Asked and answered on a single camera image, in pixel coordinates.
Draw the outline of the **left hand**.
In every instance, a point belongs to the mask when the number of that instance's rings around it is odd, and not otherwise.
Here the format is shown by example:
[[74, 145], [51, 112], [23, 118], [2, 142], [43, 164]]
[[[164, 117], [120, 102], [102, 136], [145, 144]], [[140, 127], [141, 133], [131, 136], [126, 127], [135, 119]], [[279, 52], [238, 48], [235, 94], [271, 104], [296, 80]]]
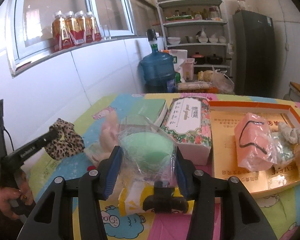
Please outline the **left hand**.
[[33, 198], [32, 190], [29, 186], [29, 182], [26, 173], [23, 170], [17, 172], [17, 179], [20, 182], [19, 189], [12, 187], [0, 187], [0, 228], [17, 229], [22, 228], [23, 222], [19, 219], [12, 207], [10, 201], [20, 200], [29, 207], [34, 207], [35, 202]]

